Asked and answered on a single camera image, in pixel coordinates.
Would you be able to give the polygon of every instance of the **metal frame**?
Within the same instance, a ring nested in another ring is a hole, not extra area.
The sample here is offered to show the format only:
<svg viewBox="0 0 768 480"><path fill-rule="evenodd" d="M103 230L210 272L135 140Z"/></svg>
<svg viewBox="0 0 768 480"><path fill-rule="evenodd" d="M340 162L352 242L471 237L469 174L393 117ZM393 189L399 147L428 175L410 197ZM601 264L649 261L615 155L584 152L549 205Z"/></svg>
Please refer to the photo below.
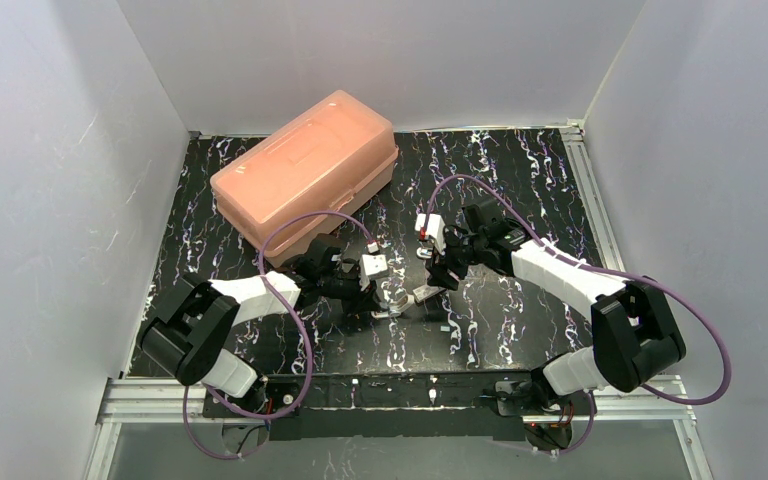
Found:
<svg viewBox="0 0 768 480"><path fill-rule="evenodd" d="M596 177L587 155L581 128L576 124L546 126L545 128L557 128L561 132L567 159L575 175L602 264L608 268L623 270L622 258L596 185ZM687 392L684 384L677 375L659 375L650 384L664 392L686 398ZM99 426L90 461L87 465L86 478L90 480L108 478L123 424L182 423L181 401L183 395L184 387L171 378L111 380L99 411ZM625 394L612 388L606 388L601 392L594 392L594 396L599 408L596 421L672 420L691 478L693 480L713 478L702 449L702 443L696 432L696 416L692 407L667 402L642 389ZM201 415L204 398L204 387L190 387L187 398L187 413L193 423L260 423L247 418L204 418ZM584 416L575 418L575 421L579 422L586 420ZM546 422L554 420L547 420L545 416L525 416L523 421Z"/></svg>

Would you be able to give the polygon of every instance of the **black marbled surface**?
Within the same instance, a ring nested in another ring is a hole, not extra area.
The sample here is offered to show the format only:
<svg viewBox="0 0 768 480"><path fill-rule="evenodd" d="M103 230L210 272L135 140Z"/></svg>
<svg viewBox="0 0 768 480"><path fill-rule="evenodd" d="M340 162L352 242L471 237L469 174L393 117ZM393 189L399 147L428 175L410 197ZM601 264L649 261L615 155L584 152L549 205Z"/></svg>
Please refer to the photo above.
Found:
<svg viewBox="0 0 768 480"><path fill-rule="evenodd" d="M183 272L223 280L257 273L254 248L216 211L209 178L258 141L214 137L190 143L147 309ZM400 133L396 142L400 155L392 182L355 214L379 238L390 262L392 277L381 288L412 290L424 283L413 224L436 183L453 173L482 178L542 236L600 263L557 130ZM460 207L479 196L471 184L452 184L438 197L438 212L448 222L462 222ZM348 256L357 258L364 243L357 228L345 223L337 235L352 243ZM302 313L318 373L529 369L591 342L589 326L560 300L483 267L473 267L459 291L399 318L346 317L339 302L328 300ZM267 373L303 370L300 335L287 315L235 327L226 347ZM129 375L168 376L138 350Z"/></svg>

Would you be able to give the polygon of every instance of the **white wall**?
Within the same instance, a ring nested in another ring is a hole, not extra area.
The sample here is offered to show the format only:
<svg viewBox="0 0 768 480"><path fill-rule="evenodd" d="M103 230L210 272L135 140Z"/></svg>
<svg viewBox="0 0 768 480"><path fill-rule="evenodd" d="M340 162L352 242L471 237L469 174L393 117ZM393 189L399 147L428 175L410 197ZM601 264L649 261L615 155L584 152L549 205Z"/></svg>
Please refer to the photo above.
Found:
<svg viewBox="0 0 768 480"><path fill-rule="evenodd" d="M271 133L341 88L397 129L581 118L643 0L119 0L189 130Z"/></svg>
<svg viewBox="0 0 768 480"><path fill-rule="evenodd" d="M768 2L650 1L586 126L627 265L731 348L731 390L697 409L715 475L768 478ZM720 360L683 320L679 372L708 394Z"/></svg>
<svg viewBox="0 0 768 480"><path fill-rule="evenodd" d="M186 131L115 0L0 1L0 478L80 478Z"/></svg>

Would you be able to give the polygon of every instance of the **white paint streak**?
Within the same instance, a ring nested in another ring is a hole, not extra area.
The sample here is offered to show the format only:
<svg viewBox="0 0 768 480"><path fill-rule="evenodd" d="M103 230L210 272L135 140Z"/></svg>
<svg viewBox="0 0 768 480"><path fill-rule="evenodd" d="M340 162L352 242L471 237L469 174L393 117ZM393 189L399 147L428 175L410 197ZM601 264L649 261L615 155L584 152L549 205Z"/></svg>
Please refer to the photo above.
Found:
<svg viewBox="0 0 768 480"><path fill-rule="evenodd" d="M137 188L140 186L140 184L143 183L143 181L148 176L148 169L151 167L151 162L153 162L153 161L154 161L153 158L149 158L148 159L148 163L146 163L146 168L145 168L145 170L143 170L143 173L142 173L142 175L140 175L140 178L137 179L137 183L134 184L134 189L131 190L131 194L128 195L128 199L125 200L125 205L131 203L131 200L134 198L134 195L137 194Z"/></svg>
<svg viewBox="0 0 768 480"><path fill-rule="evenodd" d="M22 338L22 345L25 347L25 352L28 354L28 358L31 358L34 356L34 352L31 351L31 346L28 345L28 340L25 338L24 335L20 335Z"/></svg>
<svg viewBox="0 0 768 480"><path fill-rule="evenodd" d="M90 122L89 125L87 125L87 129L84 130L84 134L81 135L81 139L78 140L78 145L80 145L81 142L83 142L84 139L87 138L87 134L90 133L90 129L92 128L93 125L95 125L95 120L98 118L98 112L99 112L99 110L95 111L95 115L93 115L92 121Z"/></svg>
<svg viewBox="0 0 768 480"><path fill-rule="evenodd" d="M119 236L119 230L116 230L116 232L113 234L113 238L110 239L110 244L107 246L107 248L104 249L105 252L109 252L110 248L113 246L113 242L116 241L116 237Z"/></svg>

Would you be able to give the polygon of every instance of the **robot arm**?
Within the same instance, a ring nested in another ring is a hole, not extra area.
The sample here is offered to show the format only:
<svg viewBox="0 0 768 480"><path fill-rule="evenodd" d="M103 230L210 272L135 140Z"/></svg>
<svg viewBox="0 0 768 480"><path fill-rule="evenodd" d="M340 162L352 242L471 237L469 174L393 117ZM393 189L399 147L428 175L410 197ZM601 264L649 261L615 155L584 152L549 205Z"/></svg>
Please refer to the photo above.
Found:
<svg viewBox="0 0 768 480"><path fill-rule="evenodd" d="M608 385L630 392L684 358L684 341L662 292L561 262L558 256L573 257L548 247L548 240L543 247L530 241L493 199L464 207L464 217L467 229L444 225L434 214L425 230L424 215L417 220L420 240L428 243L418 252L426 258L426 288L456 290L469 265L483 264L545 289L592 324L593 346L534 370L532 384L523 387L531 390L526 396L546 405L579 390Z"/></svg>
<svg viewBox="0 0 768 480"><path fill-rule="evenodd" d="M182 385L202 382L243 397L263 376L222 347L233 326L287 311L264 278L295 308L319 297L342 300L349 313L381 308L375 280L387 275L386 259L370 252L355 262L342 258L343 249L336 238L320 235L304 255L263 278L208 281L185 274L158 303L137 345Z"/></svg>

